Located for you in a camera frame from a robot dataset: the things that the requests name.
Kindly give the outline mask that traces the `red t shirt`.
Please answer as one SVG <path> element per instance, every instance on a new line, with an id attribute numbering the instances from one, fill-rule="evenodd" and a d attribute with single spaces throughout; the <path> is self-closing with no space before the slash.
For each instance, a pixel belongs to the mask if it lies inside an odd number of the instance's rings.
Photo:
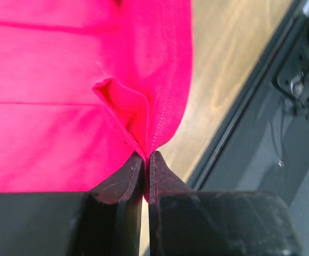
<path id="1" fill-rule="evenodd" d="M 175 134 L 190 1 L 0 1 L 0 192 L 85 191 Z"/>

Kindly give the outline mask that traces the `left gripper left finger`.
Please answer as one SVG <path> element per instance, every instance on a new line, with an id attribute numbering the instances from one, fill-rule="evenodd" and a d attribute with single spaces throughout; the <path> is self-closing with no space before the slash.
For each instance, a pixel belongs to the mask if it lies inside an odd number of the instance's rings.
<path id="1" fill-rule="evenodd" d="M 0 193 L 0 255 L 138 255 L 143 161 L 87 192 Z"/>

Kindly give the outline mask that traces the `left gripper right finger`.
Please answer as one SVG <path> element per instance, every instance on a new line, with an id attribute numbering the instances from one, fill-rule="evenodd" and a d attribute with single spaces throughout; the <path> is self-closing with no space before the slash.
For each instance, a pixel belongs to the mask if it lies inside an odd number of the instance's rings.
<path id="1" fill-rule="evenodd" d="M 155 151 L 149 162 L 151 255 L 303 255 L 286 204 L 264 191 L 191 189 Z"/>

